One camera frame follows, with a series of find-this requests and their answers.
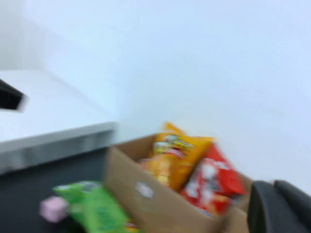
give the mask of box flap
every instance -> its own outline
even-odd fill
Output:
[[[135,139],[133,141],[116,144],[115,147],[122,151],[126,156],[137,161],[145,158],[152,148],[156,134]]]
[[[249,194],[251,192],[253,180],[241,173],[240,173],[240,179],[243,182],[246,192]]]
[[[249,233],[246,212],[233,208],[224,233]]]
[[[249,205],[249,198],[250,195],[245,196],[237,205],[236,207],[243,210],[244,212],[248,212],[248,205]]]

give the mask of black object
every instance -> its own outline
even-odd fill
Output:
[[[23,96],[23,93],[0,80],[0,109],[17,110]]]
[[[293,185],[253,182],[247,223],[250,233],[309,233],[311,197]]]
[[[52,188],[78,181],[103,179],[106,150],[0,176],[0,233],[85,233],[72,218],[50,224],[39,215],[40,202],[55,195]]]

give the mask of white countertop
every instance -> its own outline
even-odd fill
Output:
[[[0,152],[114,129],[104,109],[43,71],[0,71],[0,79],[27,95],[21,111],[0,109]]]

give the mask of dark floor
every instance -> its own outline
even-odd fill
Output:
[[[39,204],[53,195],[52,188],[103,178],[105,150],[73,156],[0,176],[0,233],[83,232],[71,218],[58,225],[39,216]]]

